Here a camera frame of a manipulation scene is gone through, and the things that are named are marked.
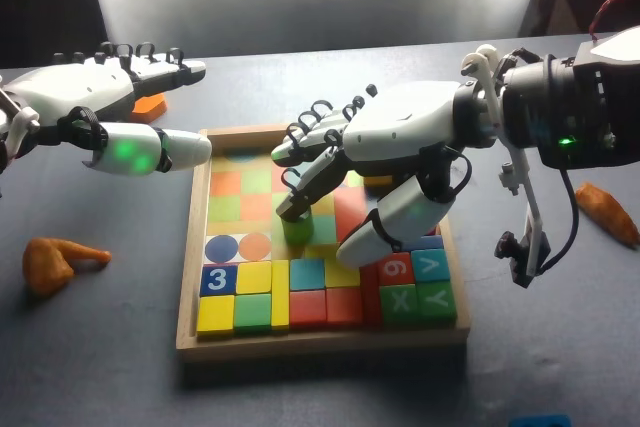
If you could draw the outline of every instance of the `green cylindrical block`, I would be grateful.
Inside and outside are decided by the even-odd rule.
[[[311,239],[313,235],[313,217],[311,210],[307,210],[295,222],[282,220],[282,230],[287,244],[302,245]]]

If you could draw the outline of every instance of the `wooden frame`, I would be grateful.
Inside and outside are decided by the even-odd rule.
[[[221,130],[201,130],[213,144],[213,153],[230,148],[271,149],[282,141],[286,126],[271,125]],[[187,246],[182,274],[176,348],[186,361],[220,361],[238,358],[283,356],[311,352],[387,349],[398,347],[462,344],[470,329],[464,282],[449,221],[440,222],[440,231],[451,271],[451,285],[458,319],[454,326],[425,330],[289,332],[256,337],[198,339],[195,333],[199,283],[202,271],[211,162],[196,167],[191,190]]]

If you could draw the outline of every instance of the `wooden puzzle board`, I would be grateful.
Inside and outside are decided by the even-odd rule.
[[[375,197],[367,196],[362,186],[362,178],[350,172],[343,186],[312,207],[314,234],[307,245],[296,247],[287,245],[284,241],[279,218],[274,212],[275,207],[286,194],[287,188],[280,182],[282,169],[275,166],[266,155],[281,142],[285,135],[285,128],[286,126],[265,126],[201,131],[203,135],[208,136],[213,144],[214,161],[198,166],[194,171],[176,338],[177,349],[183,358],[187,361],[225,360],[306,352],[384,349],[465,342],[470,327],[469,312],[455,246],[446,218],[440,223],[439,229],[450,272],[450,295],[455,299],[457,312],[455,321],[446,325],[439,323],[389,328],[390,326],[386,325],[387,319],[385,319],[385,325],[375,322],[373,325],[371,322],[367,322],[367,317],[371,316],[367,314],[370,309],[366,304],[367,300],[372,299],[373,296],[366,295],[365,287],[368,286],[367,288],[370,289],[371,282],[374,282],[373,289],[377,296],[378,274],[375,274],[376,280],[371,280],[369,273],[372,269],[374,271],[379,269],[371,266],[367,270],[361,270],[360,274],[356,271],[356,277],[359,277],[356,280],[353,275],[343,272],[343,268],[338,266],[336,266],[337,270],[330,273],[330,266],[335,264],[335,257],[333,256],[332,260],[332,254],[324,254],[326,272],[323,275],[327,282],[326,285],[323,284],[319,287],[324,290],[314,292],[307,291],[304,286],[296,287],[294,285],[296,282],[304,284],[304,282],[309,282],[309,279],[294,278],[294,271],[291,271],[293,283],[289,284],[290,265],[293,265],[293,262],[300,264],[300,262],[304,262],[302,259],[309,257],[323,257],[323,255],[313,255],[314,249],[319,252],[327,250],[335,252],[337,243],[374,206]],[[256,156],[253,153],[243,153],[255,150],[262,150],[264,154]],[[259,303],[251,307],[247,301],[265,300],[267,294],[240,294],[267,292],[264,287],[257,286],[257,284],[260,283],[261,273],[264,273],[264,269],[269,269],[269,280],[265,280],[265,282],[270,283],[272,263],[274,269],[276,265],[281,268],[286,264],[286,295],[289,295],[290,287],[291,292],[294,292],[294,289],[305,291],[302,294],[306,296],[301,296],[301,292],[295,292],[291,297],[292,303],[296,302],[294,297],[297,296],[298,301],[309,298],[309,305],[311,305],[311,299],[321,295],[325,302],[325,309],[330,309],[332,301],[329,298],[329,293],[333,294],[334,304],[337,294],[353,293],[357,295],[358,299],[362,299],[364,304],[364,312],[358,313],[364,317],[362,322],[357,326],[344,325],[340,322],[327,324],[325,319],[325,323],[321,327],[306,326],[305,328],[302,324],[294,324],[299,319],[293,318],[294,306],[292,304],[291,325],[288,325],[288,322],[286,322],[287,325],[276,326],[274,324],[265,332],[251,332],[250,335],[240,331],[236,325],[233,335],[231,332],[226,336],[198,335],[198,329],[200,329],[200,334],[203,333],[203,322],[198,324],[201,299],[206,299],[206,302],[210,303],[211,307],[209,308],[222,312],[225,308],[233,310],[231,298],[235,295],[236,310],[241,306],[237,302],[239,297],[242,297],[241,300],[244,301],[242,305],[245,306],[245,310],[261,310]],[[201,291],[201,278],[204,270],[216,268],[218,270],[227,269],[227,272],[230,272],[229,269],[233,269],[233,290],[229,292],[230,295],[227,295],[226,291],[224,296],[220,295],[222,292],[206,292],[206,286],[203,286]],[[238,282],[237,292],[235,290],[236,282]],[[418,289],[428,290],[429,285],[435,284],[418,286],[416,283]],[[225,288],[227,287],[231,287],[231,285],[227,285],[225,280]],[[396,285],[385,287],[385,289],[392,290],[400,287]],[[270,296],[271,285],[269,285],[268,292]],[[276,295],[275,284],[273,295]],[[239,312],[236,311],[236,322],[238,322],[238,315]],[[303,328],[296,331],[296,327],[301,325]]]

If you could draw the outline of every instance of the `robotic arm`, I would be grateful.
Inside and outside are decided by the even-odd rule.
[[[338,250],[338,258],[357,268],[378,260],[432,229],[448,212],[471,175],[466,147],[488,148],[499,140],[511,162],[499,178],[528,200],[524,236],[506,232],[495,255],[511,258],[514,282],[527,287],[569,250],[578,212],[569,169],[626,165],[640,160],[640,27],[583,43],[576,56],[544,58],[517,49],[500,58],[483,45],[467,55],[457,82],[413,82],[365,101],[357,96],[342,111],[320,101],[287,129],[272,158],[288,167],[311,162],[277,213],[294,221],[342,182],[349,170],[362,176],[404,179],[378,201],[365,221]],[[518,66],[523,60],[527,65]],[[318,104],[326,107],[320,113]],[[547,260],[550,246],[529,180],[526,148],[536,147],[542,162],[558,169],[569,193],[573,227],[569,240]],[[451,161],[467,161],[465,179],[450,186]]]
[[[146,175],[206,162],[211,144],[190,132],[119,123],[141,97],[204,78],[203,62],[179,49],[154,55],[152,44],[101,45],[101,52],[28,72],[0,89],[0,173],[37,145],[69,142],[93,151],[84,164],[112,174]]]

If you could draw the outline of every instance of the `brown toy drumstick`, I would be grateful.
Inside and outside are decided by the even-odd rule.
[[[111,254],[68,240],[37,237],[31,239],[24,251],[22,273],[34,294],[48,296],[73,278],[73,269],[67,261],[78,259],[106,264],[111,260]]]
[[[638,228],[613,196],[589,182],[576,190],[576,200],[593,221],[629,247],[640,244]]]

